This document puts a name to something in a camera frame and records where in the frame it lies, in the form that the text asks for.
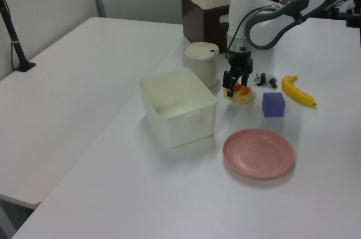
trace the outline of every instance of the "pink plate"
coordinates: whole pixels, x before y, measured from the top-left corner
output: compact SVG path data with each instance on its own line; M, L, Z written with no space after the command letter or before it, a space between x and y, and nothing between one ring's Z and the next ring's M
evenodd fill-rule
M230 135L223 145L227 162L240 174L271 179L293 164L291 145L280 135L264 129L245 129Z

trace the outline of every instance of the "toy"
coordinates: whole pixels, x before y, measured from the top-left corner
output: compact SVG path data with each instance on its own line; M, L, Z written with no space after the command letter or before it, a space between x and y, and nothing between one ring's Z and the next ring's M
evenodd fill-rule
M265 92L262 110L265 117L283 117L286 102L281 92Z
M272 88L277 88L276 84L277 78L273 74L262 73L260 76L256 74L253 82L257 83L257 86L262 86L263 84L271 84Z
M297 88L293 82L298 79L297 76L285 76L282 79L282 90L292 99L304 105L317 105L315 99L307 93Z

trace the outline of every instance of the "black lamp arm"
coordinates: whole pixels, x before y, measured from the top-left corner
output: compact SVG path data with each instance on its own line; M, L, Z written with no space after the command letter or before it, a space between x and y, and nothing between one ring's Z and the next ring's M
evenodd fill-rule
M15 70L20 72L27 72L28 70L33 68L36 64L29 62L25 57L24 51L21 48L21 44L16 35L14 25L12 24L10 13L8 12L8 9L6 7L5 0L0 0L0 12L2 15L2 19L4 20L5 26L7 28L7 31L9 33L9 36L11 38L12 45L14 46L16 54L19 58L19 62L20 62L19 67L17 67Z

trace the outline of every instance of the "banana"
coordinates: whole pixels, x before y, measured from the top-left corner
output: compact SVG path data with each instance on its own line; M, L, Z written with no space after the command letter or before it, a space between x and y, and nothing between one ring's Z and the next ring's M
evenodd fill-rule
M304 105L317 105L315 99L297 88L293 82L298 80L297 76L285 76L282 79L282 90L292 99Z

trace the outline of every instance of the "panda figurine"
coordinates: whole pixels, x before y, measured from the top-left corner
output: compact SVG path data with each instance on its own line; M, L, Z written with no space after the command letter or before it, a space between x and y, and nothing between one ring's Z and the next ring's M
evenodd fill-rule
M272 88L277 88L276 84L277 78L273 74L262 73L260 76L256 74L253 82L257 83L257 86L262 86L263 84L271 84Z

